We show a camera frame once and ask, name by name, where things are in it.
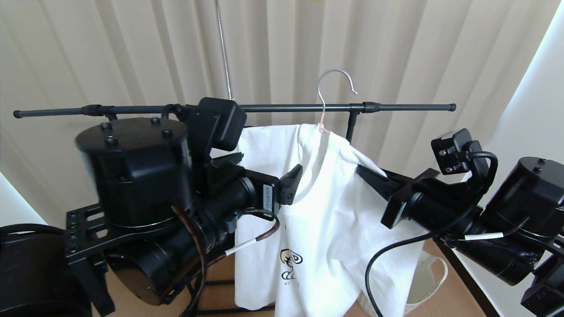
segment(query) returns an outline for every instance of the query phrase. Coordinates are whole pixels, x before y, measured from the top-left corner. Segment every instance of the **white wall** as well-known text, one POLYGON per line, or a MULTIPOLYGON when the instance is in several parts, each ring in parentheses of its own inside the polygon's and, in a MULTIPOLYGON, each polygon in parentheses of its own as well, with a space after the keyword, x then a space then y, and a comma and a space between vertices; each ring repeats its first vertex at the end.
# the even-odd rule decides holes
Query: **white wall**
MULTIPOLYGON (((492 139, 484 146, 500 161, 485 206, 523 156, 536 156, 564 164, 564 5, 560 5, 515 96, 503 114, 492 139)), ((501 315, 533 316, 520 305, 533 276, 510 287, 464 256, 467 269, 481 284, 501 315)))
POLYGON ((16 223, 47 224, 0 173, 0 227, 16 223))

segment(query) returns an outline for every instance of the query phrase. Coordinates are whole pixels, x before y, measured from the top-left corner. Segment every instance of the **clothing rack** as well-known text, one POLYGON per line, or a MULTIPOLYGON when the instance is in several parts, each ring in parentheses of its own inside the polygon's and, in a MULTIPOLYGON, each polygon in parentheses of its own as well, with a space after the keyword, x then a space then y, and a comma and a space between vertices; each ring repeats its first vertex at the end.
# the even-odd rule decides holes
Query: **clothing rack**
MULTIPOLYGON (((321 104, 243 104, 240 105, 245 112, 322 112, 321 104)), ((100 105, 90 104, 82 108, 42 109, 42 110, 16 110, 14 117, 46 117, 46 116, 106 116, 109 120, 117 119, 117 115, 161 113, 163 105, 100 105)), ((454 111, 456 105, 451 104, 380 104, 375 102, 327 104, 326 112, 348 112, 349 122, 345 138, 351 142, 353 139, 356 118, 361 113, 374 113, 380 111, 454 111)))
MULTIPOLYGON (((322 104, 246 104, 239 105, 245 112, 249 113, 265 113, 265 112, 322 112, 322 104)), ((128 114, 150 114, 161 113, 164 105, 141 105, 141 106, 112 106, 112 105, 99 105, 91 104, 82 108, 66 108, 66 109, 42 109, 42 110, 29 110, 29 111, 14 111, 14 117, 45 117, 45 116, 69 116, 69 115, 85 115, 85 116, 105 116, 110 121, 116 120, 117 115, 128 114)), ((348 112, 349 121, 347 124, 346 139, 351 142, 353 139, 354 127, 356 119, 361 113, 375 113, 380 111, 455 111, 455 104, 380 104, 375 102, 363 103, 348 103, 348 104, 326 104, 326 112, 348 112)), ((218 252, 223 249, 228 249, 234 245, 234 236, 224 243, 224 248, 218 248, 218 252)), ((234 285, 234 280, 219 280, 219 281, 205 281, 203 278, 192 276, 187 280, 192 281, 196 278, 194 286, 188 282, 186 287, 190 292, 192 298, 199 288, 201 283, 205 287, 214 287, 218 285, 234 285)), ((190 316, 204 316, 204 315, 221 315, 221 314, 234 314, 238 312, 254 312, 254 311, 270 311, 274 310, 275 306, 265 306, 258 310, 247 310, 244 308, 233 309, 214 309, 214 310, 199 310, 198 303, 194 305, 194 310, 190 316)))

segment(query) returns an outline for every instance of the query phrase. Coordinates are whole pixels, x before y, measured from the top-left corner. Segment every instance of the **cartoon face print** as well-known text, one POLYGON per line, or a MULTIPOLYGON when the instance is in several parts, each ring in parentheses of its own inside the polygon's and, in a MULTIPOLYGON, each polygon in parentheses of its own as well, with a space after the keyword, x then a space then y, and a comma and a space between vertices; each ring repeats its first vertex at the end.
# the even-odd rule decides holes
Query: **cartoon face print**
POLYGON ((303 262, 302 256, 290 249, 282 249, 282 251, 280 251, 280 260, 283 264, 288 266, 288 270, 282 272, 282 279, 286 281, 295 279, 296 277, 294 276, 294 265, 303 262))

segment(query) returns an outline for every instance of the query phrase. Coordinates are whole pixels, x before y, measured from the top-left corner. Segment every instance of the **clothes hanger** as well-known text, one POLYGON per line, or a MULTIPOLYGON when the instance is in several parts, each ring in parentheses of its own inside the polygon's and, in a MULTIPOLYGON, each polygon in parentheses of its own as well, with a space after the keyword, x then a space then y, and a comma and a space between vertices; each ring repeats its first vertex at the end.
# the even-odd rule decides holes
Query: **clothes hanger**
POLYGON ((323 126, 323 119, 325 118, 325 100, 323 100, 323 97, 321 96, 320 85, 321 85, 321 80, 323 79, 323 77, 325 77, 325 75, 327 75, 328 73, 331 73, 331 72, 340 72, 340 73, 343 73, 344 75, 346 75, 347 78, 349 79, 349 83, 351 84, 351 91, 354 92, 355 95, 358 95, 358 92, 356 92, 354 90, 353 80, 351 79, 350 75, 343 70, 340 70, 338 68, 332 68, 332 69, 324 72, 319 77, 319 79, 318 79, 318 96, 319 96, 319 99, 321 99, 321 102, 323 103, 323 111, 321 112, 321 119, 319 120, 319 131, 327 132, 327 133, 329 133, 329 131, 323 126))

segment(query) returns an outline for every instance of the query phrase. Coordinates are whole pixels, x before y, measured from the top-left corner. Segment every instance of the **bolt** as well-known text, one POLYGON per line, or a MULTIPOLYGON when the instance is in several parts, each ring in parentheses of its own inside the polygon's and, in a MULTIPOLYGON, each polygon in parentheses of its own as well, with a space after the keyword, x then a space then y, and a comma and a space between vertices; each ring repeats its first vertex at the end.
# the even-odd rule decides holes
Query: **bolt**
POLYGON ((111 129, 112 129, 112 124, 109 123, 109 122, 102 122, 102 123, 100 124, 100 128, 101 128, 102 130, 111 130, 111 129))
POLYGON ((110 146, 116 146, 117 145, 117 139, 114 138, 113 136, 108 136, 104 139, 104 143, 106 144, 106 146, 110 147, 110 146))
POLYGON ((161 131, 161 133, 162 133, 163 138, 172 138, 172 136, 173 136, 173 131, 170 130, 170 129, 165 129, 165 130, 161 131))

